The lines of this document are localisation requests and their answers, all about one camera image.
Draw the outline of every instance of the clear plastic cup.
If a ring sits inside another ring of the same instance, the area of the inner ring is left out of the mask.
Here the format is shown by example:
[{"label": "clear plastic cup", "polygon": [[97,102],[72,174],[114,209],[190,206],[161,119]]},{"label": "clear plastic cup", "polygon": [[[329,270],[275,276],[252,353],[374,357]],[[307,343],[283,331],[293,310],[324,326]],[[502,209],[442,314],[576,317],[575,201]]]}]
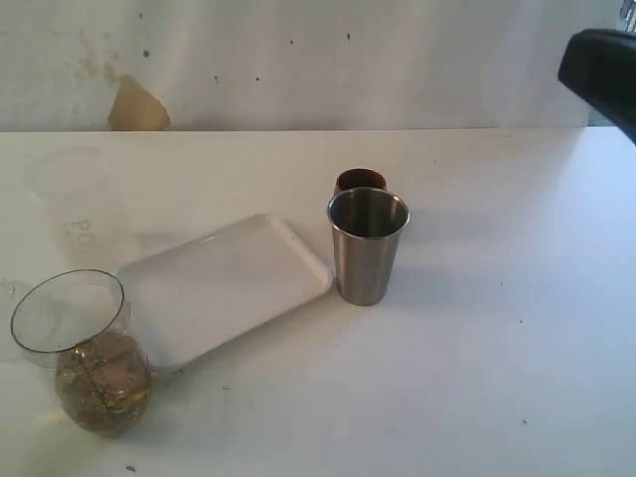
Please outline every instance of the clear plastic cup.
[{"label": "clear plastic cup", "polygon": [[90,147],[35,161],[25,178],[43,204],[53,240],[71,268],[115,270],[133,245],[121,196]]},{"label": "clear plastic cup", "polygon": [[111,435],[139,420],[152,389],[129,320],[130,303],[117,278],[74,270],[27,293],[11,317],[11,334],[32,363],[49,371],[71,419]]}]

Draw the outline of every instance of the stainless steel cup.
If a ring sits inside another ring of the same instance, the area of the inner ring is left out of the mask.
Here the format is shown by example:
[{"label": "stainless steel cup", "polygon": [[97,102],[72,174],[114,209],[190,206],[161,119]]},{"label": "stainless steel cup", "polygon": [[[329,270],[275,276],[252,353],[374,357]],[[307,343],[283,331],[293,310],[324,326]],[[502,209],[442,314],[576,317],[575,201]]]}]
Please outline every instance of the stainless steel cup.
[{"label": "stainless steel cup", "polygon": [[387,291],[408,207],[394,194],[358,187],[334,197],[327,215],[340,294],[354,305],[375,305]]}]

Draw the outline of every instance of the white tray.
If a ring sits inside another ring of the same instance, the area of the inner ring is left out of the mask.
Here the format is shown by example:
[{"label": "white tray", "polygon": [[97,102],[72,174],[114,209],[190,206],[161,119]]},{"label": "white tray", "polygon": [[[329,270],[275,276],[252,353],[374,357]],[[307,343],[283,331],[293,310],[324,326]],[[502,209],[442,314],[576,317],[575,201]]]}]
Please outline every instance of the white tray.
[{"label": "white tray", "polygon": [[174,371],[323,293],[329,269],[278,217],[257,215],[123,267],[153,370]]}]

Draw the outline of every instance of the white table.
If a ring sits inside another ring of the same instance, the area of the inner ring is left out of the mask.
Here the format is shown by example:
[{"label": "white table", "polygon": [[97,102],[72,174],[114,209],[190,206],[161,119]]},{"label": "white table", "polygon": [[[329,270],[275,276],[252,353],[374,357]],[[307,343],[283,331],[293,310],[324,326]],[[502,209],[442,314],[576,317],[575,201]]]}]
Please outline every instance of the white table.
[{"label": "white table", "polygon": [[636,151],[614,128],[0,135],[0,274],[64,269],[30,157],[109,156],[143,253],[254,212],[332,263],[339,171],[410,205],[385,300],[337,292],[159,380],[116,440],[0,365],[3,476],[636,474]]}]

